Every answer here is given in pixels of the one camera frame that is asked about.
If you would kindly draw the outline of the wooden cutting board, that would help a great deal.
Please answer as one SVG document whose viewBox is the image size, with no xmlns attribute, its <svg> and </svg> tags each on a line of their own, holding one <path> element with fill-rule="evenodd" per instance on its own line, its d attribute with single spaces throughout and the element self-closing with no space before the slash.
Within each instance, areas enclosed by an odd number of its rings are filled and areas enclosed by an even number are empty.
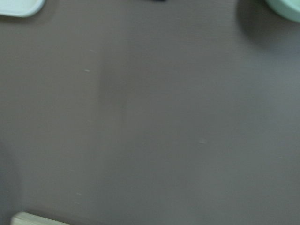
<svg viewBox="0 0 300 225">
<path fill-rule="evenodd" d="M 10 222 L 11 225 L 69 225 L 67 223 L 36 216 L 26 212 L 16 213 Z"/>
</svg>

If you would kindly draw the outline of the cream rabbit tray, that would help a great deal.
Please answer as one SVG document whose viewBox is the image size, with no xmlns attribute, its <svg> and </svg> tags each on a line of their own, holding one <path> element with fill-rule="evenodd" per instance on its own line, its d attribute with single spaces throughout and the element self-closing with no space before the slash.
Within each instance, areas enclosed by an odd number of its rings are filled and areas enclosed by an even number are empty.
<svg viewBox="0 0 300 225">
<path fill-rule="evenodd" d="M 45 0 L 0 0 L 0 15 L 30 17 L 41 10 Z"/>
</svg>

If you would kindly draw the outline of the green bowl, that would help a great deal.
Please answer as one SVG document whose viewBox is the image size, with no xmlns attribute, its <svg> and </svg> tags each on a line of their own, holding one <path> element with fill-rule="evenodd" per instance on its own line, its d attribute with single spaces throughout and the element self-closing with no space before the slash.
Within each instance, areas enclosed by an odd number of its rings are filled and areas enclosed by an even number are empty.
<svg viewBox="0 0 300 225">
<path fill-rule="evenodd" d="M 266 3 L 281 17 L 300 22 L 300 0 L 266 0 Z"/>
</svg>

